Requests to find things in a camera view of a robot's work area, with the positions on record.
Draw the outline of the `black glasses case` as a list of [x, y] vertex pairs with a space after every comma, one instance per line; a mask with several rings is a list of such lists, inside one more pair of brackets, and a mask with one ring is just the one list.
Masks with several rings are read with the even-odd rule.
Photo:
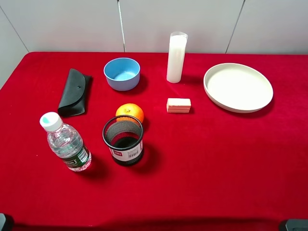
[[69, 70], [57, 110], [60, 116], [78, 116], [86, 112], [91, 82], [92, 76], [85, 75], [73, 68]]

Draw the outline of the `black mesh pen holder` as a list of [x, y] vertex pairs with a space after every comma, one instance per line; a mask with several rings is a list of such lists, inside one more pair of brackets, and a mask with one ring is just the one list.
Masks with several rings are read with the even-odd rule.
[[111, 118], [103, 127], [102, 137], [113, 160], [121, 166], [131, 166], [143, 157], [144, 129], [140, 120], [131, 115]]

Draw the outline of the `tall white cylinder cup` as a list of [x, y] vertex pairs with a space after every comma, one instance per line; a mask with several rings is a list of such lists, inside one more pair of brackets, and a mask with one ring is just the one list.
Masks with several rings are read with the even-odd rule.
[[181, 80], [188, 35], [183, 32], [172, 32], [169, 40], [167, 81], [178, 83]]

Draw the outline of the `cream round plate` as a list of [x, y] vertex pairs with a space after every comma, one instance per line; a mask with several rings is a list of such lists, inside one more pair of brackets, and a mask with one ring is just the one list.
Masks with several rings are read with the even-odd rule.
[[222, 63], [207, 70], [203, 85], [219, 107], [235, 113], [253, 113], [273, 99], [273, 87], [259, 71], [236, 63]]

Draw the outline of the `orange fruit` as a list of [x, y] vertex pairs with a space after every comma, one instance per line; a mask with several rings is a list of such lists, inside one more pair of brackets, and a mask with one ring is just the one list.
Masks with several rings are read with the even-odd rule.
[[144, 120], [144, 112], [143, 110], [136, 104], [134, 103], [126, 103], [121, 105], [116, 113], [116, 116], [123, 116], [123, 115], [129, 115], [129, 116], [133, 116], [135, 118], [137, 118], [138, 120], [140, 120], [141, 122], [143, 122]]

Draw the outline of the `clear water bottle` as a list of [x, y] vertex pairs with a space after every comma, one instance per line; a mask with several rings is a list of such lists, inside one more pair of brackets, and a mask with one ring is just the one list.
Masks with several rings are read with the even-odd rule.
[[87, 169], [91, 164], [91, 152], [78, 131], [63, 122], [56, 112], [45, 113], [39, 121], [47, 132], [51, 150], [74, 172]]

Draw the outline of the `red tablecloth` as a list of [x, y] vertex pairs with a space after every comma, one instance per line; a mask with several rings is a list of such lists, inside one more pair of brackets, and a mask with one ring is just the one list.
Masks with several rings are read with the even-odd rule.
[[[0, 210], [16, 231], [276, 231], [308, 217], [308, 58], [187, 54], [180, 83], [166, 81], [167, 54], [127, 53], [141, 79], [130, 91], [103, 68], [121, 53], [31, 52], [0, 90]], [[261, 72], [271, 103], [232, 113], [206, 95], [203, 76], [220, 63]], [[68, 72], [92, 76], [87, 112], [65, 118], [92, 154], [69, 170], [49, 148], [40, 117], [56, 111]], [[168, 113], [168, 98], [191, 100]], [[117, 164], [104, 125], [126, 103], [144, 112], [143, 157]]]

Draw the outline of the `blue plastic bowl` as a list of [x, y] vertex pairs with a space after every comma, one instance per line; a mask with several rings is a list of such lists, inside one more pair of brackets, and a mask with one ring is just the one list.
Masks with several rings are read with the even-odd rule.
[[113, 59], [103, 69], [108, 85], [117, 91], [135, 88], [140, 80], [140, 71], [140, 64], [131, 58]]

